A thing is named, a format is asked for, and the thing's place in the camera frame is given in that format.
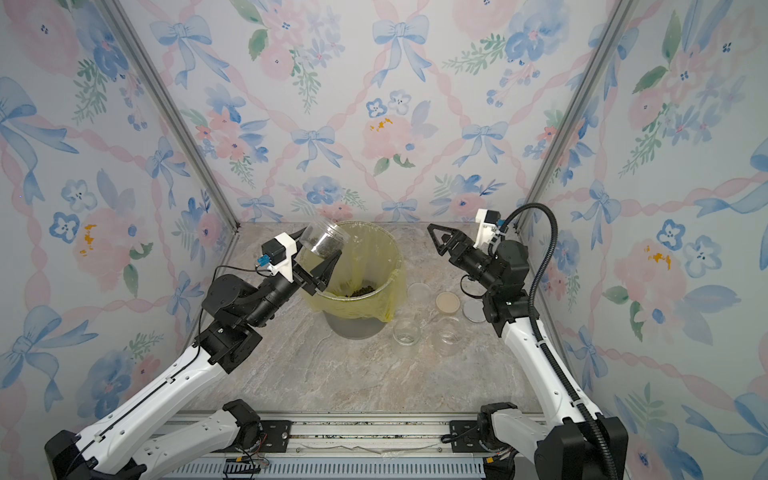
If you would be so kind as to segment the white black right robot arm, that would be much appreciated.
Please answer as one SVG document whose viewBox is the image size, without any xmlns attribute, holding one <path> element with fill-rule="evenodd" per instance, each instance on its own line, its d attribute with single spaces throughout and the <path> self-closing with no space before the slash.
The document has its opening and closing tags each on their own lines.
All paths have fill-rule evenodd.
<svg viewBox="0 0 768 480">
<path fill-rule="evenodd" d="M 485 405 L 477 416 L 480 444 L 528 459 L 541 479 L 623 478 L 628 432 L 587 398 L 545 334 L 524 286 L 527 248 L 514 240 L 493 247 L 490 238 L 437 224 L 427 231 L 437 253 L 483 288 L 485 320 L 517 358 L 544 415 L 537 422 L 511 403 Z"/>
</svg>

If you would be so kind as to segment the translucent round container lid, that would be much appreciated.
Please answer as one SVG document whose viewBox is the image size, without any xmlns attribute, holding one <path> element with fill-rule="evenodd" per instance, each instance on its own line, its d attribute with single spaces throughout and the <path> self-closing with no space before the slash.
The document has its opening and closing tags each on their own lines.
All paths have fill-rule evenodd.
<svg viewBox="0 0 768 480">
<path fill-rule="evenodd" d="M 433 291 L 425 283 L 412 283 L 407 288 L 407 297 L 414 306 L 427 306 L 433 301 Z"/>
</svg>

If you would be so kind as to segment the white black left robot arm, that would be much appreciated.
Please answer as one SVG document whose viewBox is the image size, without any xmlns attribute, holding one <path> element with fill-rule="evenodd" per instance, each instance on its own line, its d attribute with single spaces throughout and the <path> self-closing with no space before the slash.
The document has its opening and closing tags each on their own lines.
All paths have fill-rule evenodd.
<svg viewBox="0 0 768 480">
<path fill-rule="evenodd" d="M 206 388 L 238 368 L 261 342 L 259 328 L 299 290 L 327 288 L 341 255 L 311 271 L 292 267 L 253 286 L 234 274 L 214 280 L 203 302 L 213 318 L 161 375 L 124 405 L 78 433 L 63 430 L 45 445 L 55 479 L 159 479 L 210 452 L 248 450 L 263 438 L 261 419 L 243 400 L 171 434 L 157 430 Z"/>
</svg>

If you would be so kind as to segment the beige round jar lid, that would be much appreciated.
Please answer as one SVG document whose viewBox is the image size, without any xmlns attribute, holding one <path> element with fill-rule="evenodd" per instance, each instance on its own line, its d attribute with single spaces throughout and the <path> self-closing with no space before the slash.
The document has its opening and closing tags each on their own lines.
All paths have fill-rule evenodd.
<svg viewBox="0 0 768 480">
<path fill-rule="evenodd" d="M 461 300 L 455 293 L 443 291 L 436 295 L 435 306 L 441 314 L 454 315 L 461 309 Z"/>
</svg>

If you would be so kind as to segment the translucent plastic container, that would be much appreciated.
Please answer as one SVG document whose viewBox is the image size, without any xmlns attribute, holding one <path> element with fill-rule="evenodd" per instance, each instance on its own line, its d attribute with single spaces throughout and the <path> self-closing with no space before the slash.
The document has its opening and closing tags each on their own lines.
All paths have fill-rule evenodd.
<svg viewBox="0 0 768 480">
<path fill-rule="evenodd" d="M 431 346 L 443 357 L 454 356 L 461 352 L 466 346 L 466 333 L 461 321 L 450 316 L 434 320 Z"/>
</svg>

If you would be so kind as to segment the glass jar with tea leaves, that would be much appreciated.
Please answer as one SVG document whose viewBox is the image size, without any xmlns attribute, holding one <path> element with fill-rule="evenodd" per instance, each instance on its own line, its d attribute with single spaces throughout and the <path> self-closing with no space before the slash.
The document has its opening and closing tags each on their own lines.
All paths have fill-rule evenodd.
<svg viewBox="0 0 768 480">
<path fill-rule="evenodd" d="M 412 347 L 421 340 L 421 327 L 413 319 L 399 319 L 393 326 L 393 338 L 395 342 L 404 347 Z"/>
</svg>

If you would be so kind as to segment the small jar with grey lid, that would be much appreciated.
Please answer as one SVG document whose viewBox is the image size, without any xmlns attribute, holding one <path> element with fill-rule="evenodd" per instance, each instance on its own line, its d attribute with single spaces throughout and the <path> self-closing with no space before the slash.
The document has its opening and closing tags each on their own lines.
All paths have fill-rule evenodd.
<svg viewBox="0 0 768 480">
<path fill-rule="evenodd" d="M 321 259 L 340 253 L 350 235 L 336 223 L 323 216 L 315 217 L 303 230 L 299 243 Z"/>
</svg>

